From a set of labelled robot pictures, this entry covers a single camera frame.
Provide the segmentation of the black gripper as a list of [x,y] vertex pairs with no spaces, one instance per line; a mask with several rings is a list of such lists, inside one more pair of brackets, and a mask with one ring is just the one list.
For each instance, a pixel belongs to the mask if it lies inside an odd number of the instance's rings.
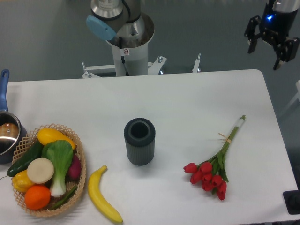
[[[288,37],[299,8],[298,0],[267,0],[262,18],[258,15],[250,18],[244,32],[249,41],[248,54],[255,51],[257,40],[262,37],[263,41],[274,45],[277,59],[273,70],[278,70],[285,62],[293,60],[300,46],[300,39]],[[260,32],[255,34],[258,25]]]

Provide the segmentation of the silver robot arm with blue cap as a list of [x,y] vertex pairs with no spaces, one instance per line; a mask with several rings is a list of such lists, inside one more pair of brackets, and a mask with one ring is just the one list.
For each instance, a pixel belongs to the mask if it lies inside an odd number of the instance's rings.
[[[92,14],[86,19],[89,30],[112,47],[116,74],[147,75],[148,43],[154,36],[154,24],[141,12],[139,0],[93,0]],[[298,0],[268,0],[262,16],[249,19],[244,36],[248,38],[248,53],[252,53],[261,38],[271,45],[277,59],[274,70],[283,62],[295,58],[299,38],[290,38],[289,31],[300,8]]]

